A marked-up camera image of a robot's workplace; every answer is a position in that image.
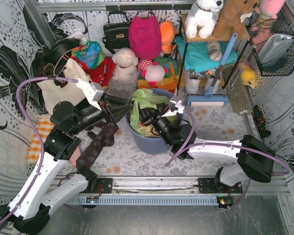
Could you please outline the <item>green plastic trash bag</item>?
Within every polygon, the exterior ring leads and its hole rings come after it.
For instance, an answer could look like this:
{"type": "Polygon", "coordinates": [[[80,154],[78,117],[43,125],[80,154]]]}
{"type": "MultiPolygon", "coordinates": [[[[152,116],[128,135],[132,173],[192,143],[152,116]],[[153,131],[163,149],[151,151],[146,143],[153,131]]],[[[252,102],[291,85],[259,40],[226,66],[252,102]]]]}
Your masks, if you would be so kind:
{"type": "Polygon", "coordinates": [[[142,88],[134,92],[133,109],[129,112],[129,126],[139,136],[159,138],[159,132],[153,127],[155,119],[169,106],[173,94],[162,89],[142,88]]]}

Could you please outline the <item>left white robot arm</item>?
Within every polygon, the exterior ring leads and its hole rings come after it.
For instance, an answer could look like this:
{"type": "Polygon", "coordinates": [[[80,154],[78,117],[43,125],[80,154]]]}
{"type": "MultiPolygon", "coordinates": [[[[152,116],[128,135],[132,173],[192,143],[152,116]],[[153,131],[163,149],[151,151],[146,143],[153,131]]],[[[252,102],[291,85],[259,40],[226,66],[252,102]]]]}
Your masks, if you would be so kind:
{"type": "Polygon", "coordinates": [[[98,176],[90,167],[105,146],[112,146],[119,122],[131,109],[129,99],[104,94],[95,107],[84,100],[74,106],[68,101],[55,105],[50,117],[54,124],[41,150],[39,160],[21,191],[8,204],[0,206],[0,226],[12,222],[20,233],[38,234],[52,214],[74,195],[98,189],[98,176]],[[101,126],[91,142],[90,153],[84,152],[76,164],[77,173],[66,183],[48,193],[60,169],[78,149],[81,131],[101,126]]]}

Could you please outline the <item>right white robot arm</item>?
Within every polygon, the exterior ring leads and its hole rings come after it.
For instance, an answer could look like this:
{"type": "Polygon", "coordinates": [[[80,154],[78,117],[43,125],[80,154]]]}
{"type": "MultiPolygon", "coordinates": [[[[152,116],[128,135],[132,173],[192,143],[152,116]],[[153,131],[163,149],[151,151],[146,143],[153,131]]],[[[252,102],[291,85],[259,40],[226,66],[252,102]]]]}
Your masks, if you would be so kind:
{"type": "Polygon", "coordinates": [[[229,167],[220,167],[213,178],[199,178],[200,193],[241,193],[243,180],[271,181],[275,156],[272,149],[251,135],[244,135],[238,141],[213,141],[208,145],[191,131],[189,122],[171,124],[168,117],[181,112],[181,108],[160,103],[156,108],[140,109],[139,120],[142,126],[151,126],[152,132],[172,147],[172,153],[177,153],[182,160],[213,158],[232,163],[229,167]]]}

